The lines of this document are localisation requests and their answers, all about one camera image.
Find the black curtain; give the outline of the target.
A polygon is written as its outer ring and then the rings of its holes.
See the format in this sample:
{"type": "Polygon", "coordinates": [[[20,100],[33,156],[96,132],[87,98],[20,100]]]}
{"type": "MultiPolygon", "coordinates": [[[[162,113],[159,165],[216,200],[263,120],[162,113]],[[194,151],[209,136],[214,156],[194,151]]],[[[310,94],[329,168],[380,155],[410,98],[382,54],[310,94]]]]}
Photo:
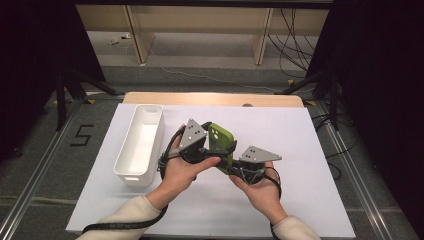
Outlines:
{"type": "Polygon", "coordinates": [[[0,0],[0,162],[41,114],[59,77],[105,79],[72,0],[0,0]]]}
{"type": "Polygon", "coordinates": [[[382,178],[424,239],[424,0],[330,0],[326,69],[382,178]]]}

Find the light wooden shelf unit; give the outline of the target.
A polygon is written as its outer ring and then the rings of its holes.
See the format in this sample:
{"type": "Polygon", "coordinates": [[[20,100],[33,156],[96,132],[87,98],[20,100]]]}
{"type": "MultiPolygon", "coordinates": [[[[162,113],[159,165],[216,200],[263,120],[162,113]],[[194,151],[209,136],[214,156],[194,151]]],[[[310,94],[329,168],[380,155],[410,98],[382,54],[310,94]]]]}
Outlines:
{"type": "Polygon", "coordinates": [[[254,62],[260,65],[268,35],[321,34],[326,10],[294,8],[173,7],[130,5],[78,5],[88,31],[128,32],[137,62],[147,61],[157,33],[246,34],[251,37],[254,62]]]}

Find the person's right hand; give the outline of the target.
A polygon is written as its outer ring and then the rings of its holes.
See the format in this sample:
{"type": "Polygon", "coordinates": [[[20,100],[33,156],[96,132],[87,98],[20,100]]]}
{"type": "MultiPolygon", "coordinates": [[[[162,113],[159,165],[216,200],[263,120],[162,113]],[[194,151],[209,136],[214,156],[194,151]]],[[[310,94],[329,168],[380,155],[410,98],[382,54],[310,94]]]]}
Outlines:
{"type": "Polygon", "coordinates": [[[266,162],[265,168],[265,173],[270,179],[263,178],[254,185],[248,185],[235,175],[231,175],[230,180],[246,194],[256,210],[264,214],[270,222],[275,224],[281,219],[284,219],[287,214],[281,205],[278,187],[274,184],[274,181],[279,180],[279,176],[274,171],[273,163],[266,162]]]}

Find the white plastic storage bin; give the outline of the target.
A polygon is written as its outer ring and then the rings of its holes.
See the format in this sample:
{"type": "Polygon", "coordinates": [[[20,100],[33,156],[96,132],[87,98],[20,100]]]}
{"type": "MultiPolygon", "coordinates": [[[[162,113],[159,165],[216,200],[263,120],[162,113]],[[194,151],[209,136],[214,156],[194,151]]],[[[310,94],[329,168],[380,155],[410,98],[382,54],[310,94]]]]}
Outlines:
{"type": "Polygon", "coordinates": [[[147,187],[154,179],[164,133],[161,105],[137,105],[114,165],[127,185],[147,187]]]}

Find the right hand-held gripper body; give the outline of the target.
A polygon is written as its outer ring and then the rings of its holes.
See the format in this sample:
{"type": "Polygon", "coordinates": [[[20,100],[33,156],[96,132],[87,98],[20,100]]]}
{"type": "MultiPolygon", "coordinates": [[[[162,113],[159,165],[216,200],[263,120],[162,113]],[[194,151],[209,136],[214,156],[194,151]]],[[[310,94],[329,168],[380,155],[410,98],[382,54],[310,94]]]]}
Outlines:
{"type": "Polygon", "coordinates": [[[266,162],[279,161],[281,155],[261,149],[255,146],[249,146],[239,157],[241,167],[238,169],[240,178],[248,185],[253,185],[261,181],[266,173],[266,162]]]}

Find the white table sheet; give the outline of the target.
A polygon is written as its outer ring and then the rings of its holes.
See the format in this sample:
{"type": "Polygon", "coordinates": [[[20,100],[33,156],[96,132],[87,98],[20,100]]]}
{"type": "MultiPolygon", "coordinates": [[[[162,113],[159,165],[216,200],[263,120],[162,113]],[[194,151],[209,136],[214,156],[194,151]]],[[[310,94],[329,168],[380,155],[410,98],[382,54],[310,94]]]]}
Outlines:
{"type": "MultiPolygon", "coordinates": [[[[134,109],[132,104],[117,107],[67,231],[79,233],[115,212],[128,199],[143,194],[143,189],[125,185],[113,171],[134,109]]],[[[274,167],[281,177],[285,210],[306,222],[321,238],[354,238],[307,109],[166,105],[163,116],[164,144],[180,125],[194,119],[229,130],[238,142],[237,155],[249,146],[281,155],[274,167]]],[[[271,235],[268,220],[216,168],[199,174],[146,233],[150,237],[238,240],[271,235]]]]}

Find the green cartoon phone case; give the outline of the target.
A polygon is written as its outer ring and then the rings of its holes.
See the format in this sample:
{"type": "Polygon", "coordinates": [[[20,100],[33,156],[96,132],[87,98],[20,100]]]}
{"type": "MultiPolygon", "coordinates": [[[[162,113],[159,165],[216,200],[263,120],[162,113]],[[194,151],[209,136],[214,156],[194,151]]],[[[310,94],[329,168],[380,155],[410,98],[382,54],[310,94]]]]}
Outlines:
{"type": "MultiPolygon", "coordinates": [[[[211,151],[226,151],[227,145],[234,141],[234,136],[231,132],[219,126],[216,123],[212,123],[208,127],[209,133],[209,149],[211,151]]],[[[217,165],[217,168],[224,174],[228,174],[227,167],[232,166],[233,153],[222,158],[222,163],[217,165]]]]}

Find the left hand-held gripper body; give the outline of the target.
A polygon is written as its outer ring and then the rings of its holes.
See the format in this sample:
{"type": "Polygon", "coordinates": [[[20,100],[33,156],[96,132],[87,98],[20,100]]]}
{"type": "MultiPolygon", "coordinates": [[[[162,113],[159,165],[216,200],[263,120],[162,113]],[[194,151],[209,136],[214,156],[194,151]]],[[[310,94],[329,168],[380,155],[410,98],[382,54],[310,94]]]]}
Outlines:
{"type": "Polygon", "coordinates": [[[215,152],[209,149],[209,133],[194,119],[186,124],[178,149],[180,156],[192,164],[209,157],[219,157],[222,163],[222,158],[228,155],[226,151],[215,152]]]}

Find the person's left hand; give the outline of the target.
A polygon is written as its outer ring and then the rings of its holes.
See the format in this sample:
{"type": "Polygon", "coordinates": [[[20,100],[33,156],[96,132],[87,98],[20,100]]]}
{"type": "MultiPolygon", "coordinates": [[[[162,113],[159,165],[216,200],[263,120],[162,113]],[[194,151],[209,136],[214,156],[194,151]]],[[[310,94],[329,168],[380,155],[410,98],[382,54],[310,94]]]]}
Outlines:
{"type": "Polygon", "coordinates": [[[173,154],[166,164],[164,178],[157,190],[163,196],[175,198],[191,185],[199,173],[214,167],[219,161],[219,157],[209,157],[192,164],[173,154]]]}

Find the black tripod stand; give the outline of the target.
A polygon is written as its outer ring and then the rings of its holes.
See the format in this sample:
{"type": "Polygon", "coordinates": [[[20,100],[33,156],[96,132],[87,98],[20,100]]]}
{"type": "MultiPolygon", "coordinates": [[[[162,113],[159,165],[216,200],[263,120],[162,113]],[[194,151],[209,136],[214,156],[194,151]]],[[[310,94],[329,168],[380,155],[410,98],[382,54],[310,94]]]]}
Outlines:
{"type": "Polygon", "coordinates": [[[329,94],[329,121],[333,128],[338,131],[337,123],[337,100],[338,100],[338,78],[331,70],[319,70],[307,76],[299,83],[294,84],[283,91],[275,92],[275,95],[291,95],[308,84],[315,83],[312,95],[317,99],[323,99],[326,94],[329,94]]]}
{"type": "Polygon", "coordinates": [[[67,110],[65,103],[65,92],[68,92],[73,99],[85,100],[87,97],[86,91],[81,83],[85,82],[89,85],[109,94],[111,96],[123,96],[124,92],[117,91],[109,86],[101,83],[95,78],[85,74],[79,70],[72,68],[63,68],[58,72],[56,80],[56,100],[58,111],[58,123],[56,130],[59,131],[65,125],[67,120],[67,110]]]}

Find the light wooden table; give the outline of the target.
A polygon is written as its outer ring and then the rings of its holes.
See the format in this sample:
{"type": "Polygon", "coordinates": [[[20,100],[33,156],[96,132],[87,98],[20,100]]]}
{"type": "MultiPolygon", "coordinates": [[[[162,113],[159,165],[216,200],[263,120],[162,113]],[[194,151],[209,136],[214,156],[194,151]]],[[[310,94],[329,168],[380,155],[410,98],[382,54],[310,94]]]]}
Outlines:
{"type": "Polygon", "coordinates": [[[160,105],[304,107],[302,99],[298,96],[203,92],[129,92],[123,102],[160,105]]]}

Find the aluminium floor rail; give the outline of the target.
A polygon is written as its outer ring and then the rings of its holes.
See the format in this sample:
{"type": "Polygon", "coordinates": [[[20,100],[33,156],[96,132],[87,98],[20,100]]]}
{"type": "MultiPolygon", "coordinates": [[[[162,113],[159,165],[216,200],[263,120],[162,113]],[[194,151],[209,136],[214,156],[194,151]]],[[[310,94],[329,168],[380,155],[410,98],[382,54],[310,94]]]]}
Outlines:
{"type": "Polygon", "coordinates": [[[69,126],[82,106],[82,100],[73,100],[69,105],[69,111],[65,112],[65,120],[59,129],[54,131],[54,135],[49,140],[43,155],[40,157],[37,166],[31,173],[20,194],[12,197],[14,202],[11,208],[0,223],[0,240],[10,240],[19,226],[27,208],[29,207],[35,193],[37,192],[44,176],[46,175],[53,159],[66,136],[69,126]]]}
{"type": "Polygon", "coordinates": [[[333,127],[332,123],[326,126],[330,139],[336,149],[337,155],[346,169],[347,176],[355,190],[355,193],[362,205],[370,225],[372,226],[378,240],[393,240],[386,220],[377,207],[365,181],[363,180],[358,168],[356,167],[348,147],[341,134],[333,127]]]}

